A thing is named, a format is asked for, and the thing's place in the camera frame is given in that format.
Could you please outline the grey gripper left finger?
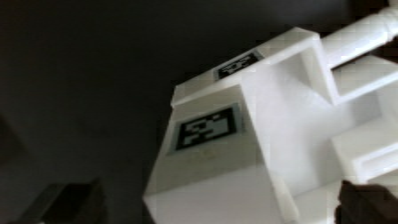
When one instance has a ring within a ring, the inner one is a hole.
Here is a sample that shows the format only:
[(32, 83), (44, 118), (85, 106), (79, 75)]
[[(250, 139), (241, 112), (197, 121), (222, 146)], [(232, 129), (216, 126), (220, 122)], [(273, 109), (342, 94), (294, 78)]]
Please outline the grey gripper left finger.
[(106, 200), (99, 180), (49, 184), (10, 224), (106, 224)]

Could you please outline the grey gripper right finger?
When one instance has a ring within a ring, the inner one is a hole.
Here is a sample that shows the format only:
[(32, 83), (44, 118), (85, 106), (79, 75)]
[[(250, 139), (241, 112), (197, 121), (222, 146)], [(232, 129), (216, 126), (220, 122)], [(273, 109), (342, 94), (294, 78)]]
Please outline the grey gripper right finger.
[(378, 184), (341, 181), (334, 224), (398, 224), (398, 197)]

